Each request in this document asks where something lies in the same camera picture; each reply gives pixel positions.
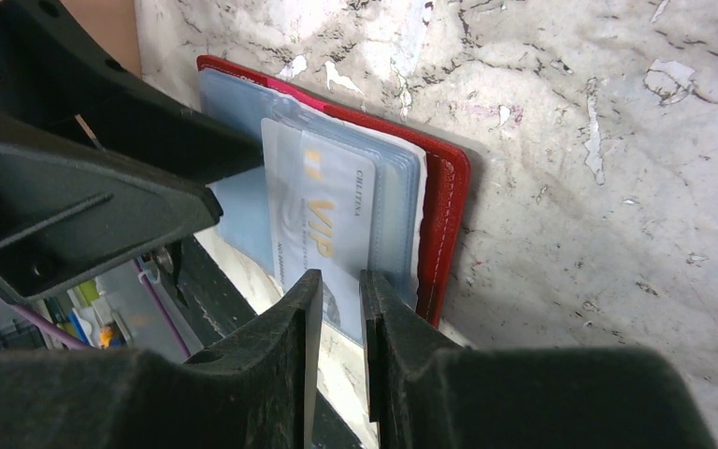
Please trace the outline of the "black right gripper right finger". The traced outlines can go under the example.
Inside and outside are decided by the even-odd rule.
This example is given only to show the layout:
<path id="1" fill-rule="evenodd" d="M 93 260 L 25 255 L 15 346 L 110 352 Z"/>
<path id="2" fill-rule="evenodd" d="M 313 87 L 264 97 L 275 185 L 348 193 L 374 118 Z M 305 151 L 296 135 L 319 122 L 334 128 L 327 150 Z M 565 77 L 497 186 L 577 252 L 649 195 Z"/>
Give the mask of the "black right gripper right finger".
<path id="1" fill-rule="evenodd" d="M 368 416 L 383 448 L 712 448 L 679 373 L 631 348 L 481 351 L 361 275 Z"/>

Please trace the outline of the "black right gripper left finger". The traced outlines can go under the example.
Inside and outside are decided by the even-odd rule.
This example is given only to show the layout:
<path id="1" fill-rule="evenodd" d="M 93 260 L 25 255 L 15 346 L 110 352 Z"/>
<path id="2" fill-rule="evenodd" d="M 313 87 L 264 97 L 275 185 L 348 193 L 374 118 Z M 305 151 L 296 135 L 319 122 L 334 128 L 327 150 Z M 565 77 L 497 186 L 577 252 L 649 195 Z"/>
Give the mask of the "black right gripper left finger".
<path id="1" fill-rule="evenodd" d="M 182 364 L 148 350 L 0 351 L 0 448 L 308 448 L 323 279 Z"/>

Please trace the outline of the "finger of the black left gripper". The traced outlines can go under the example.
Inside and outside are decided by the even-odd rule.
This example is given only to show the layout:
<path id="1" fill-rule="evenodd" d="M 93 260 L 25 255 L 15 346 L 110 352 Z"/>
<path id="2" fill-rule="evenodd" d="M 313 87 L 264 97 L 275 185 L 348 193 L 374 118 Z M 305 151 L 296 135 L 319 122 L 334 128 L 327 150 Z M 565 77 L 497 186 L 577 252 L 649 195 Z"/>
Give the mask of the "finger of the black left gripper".
<path id="1" fill-rule="evenodd" d="M 214 225 L 205 186 L 0 112 L 0 296 L 58 293 Z"/>
<path id="2" fill-rule="evenodd" d="M 256 168 L 259 143 L 128 72 L 59 1 L 3 1 L 0 12 L 53 120 L 79 115 L 109 150 L 183 179 L 210 183 Z"/>

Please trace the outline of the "red card holder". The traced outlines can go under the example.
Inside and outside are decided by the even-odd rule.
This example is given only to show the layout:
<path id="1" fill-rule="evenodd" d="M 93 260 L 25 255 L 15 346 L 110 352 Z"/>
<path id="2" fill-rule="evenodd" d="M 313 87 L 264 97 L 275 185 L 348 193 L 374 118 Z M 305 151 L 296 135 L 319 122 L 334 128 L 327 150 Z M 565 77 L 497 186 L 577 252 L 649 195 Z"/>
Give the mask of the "red card holder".
<path id="1" fill-rule="evenodd" d="M 213 55 L 199 55 L 196 64 L 199 72 L 214 69 L 280 94 L 288 94 L 330 117 L 403 138 L 425 151 L 427 179 L 419 245 L 416 312 L 431 325 L 438 326 L 470 181 L 471 167 L 465 151 L 443 139 L 344 106 L 291 82 Z"/>

